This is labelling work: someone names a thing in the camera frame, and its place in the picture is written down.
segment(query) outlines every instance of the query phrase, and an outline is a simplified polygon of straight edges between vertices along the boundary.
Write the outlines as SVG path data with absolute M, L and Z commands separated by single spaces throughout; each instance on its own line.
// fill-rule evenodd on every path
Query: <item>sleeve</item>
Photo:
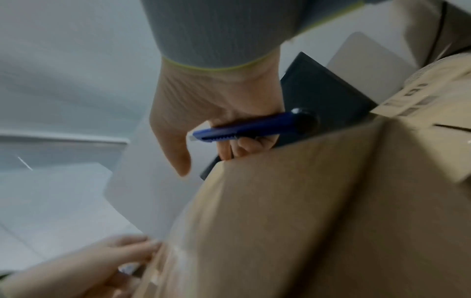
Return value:
M 323 20 L 378 0 L 141 0 L 162 56 L 197 69 L 239 67 Z

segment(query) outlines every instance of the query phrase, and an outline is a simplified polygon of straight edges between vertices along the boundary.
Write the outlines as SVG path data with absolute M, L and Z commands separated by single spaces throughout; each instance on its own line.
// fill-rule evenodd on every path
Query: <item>person's left hand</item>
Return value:
M 145 235 L 106 239 L 14 274 L 0 283 L 0 289 L 9 298 L 131 297 L 139 280 L 118 267 L 148 262 L 160 246 Z

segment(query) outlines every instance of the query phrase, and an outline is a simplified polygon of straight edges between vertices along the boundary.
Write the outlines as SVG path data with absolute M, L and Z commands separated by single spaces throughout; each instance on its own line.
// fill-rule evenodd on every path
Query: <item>floor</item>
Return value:
M 124 145 L 0 143 L 0 271 L 140 233 L 104 199 Z

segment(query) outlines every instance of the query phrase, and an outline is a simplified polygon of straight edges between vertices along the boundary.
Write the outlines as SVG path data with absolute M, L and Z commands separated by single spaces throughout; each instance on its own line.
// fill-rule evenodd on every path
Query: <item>white floor tile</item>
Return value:
M 0 271 L 22 270 L 42 261 L 38 254 L 0 227 Z
M 43 257 L 76 250 L 130 226 L 104 199 L 100 164 L 16 171 L 0 179 L 0 222 Z

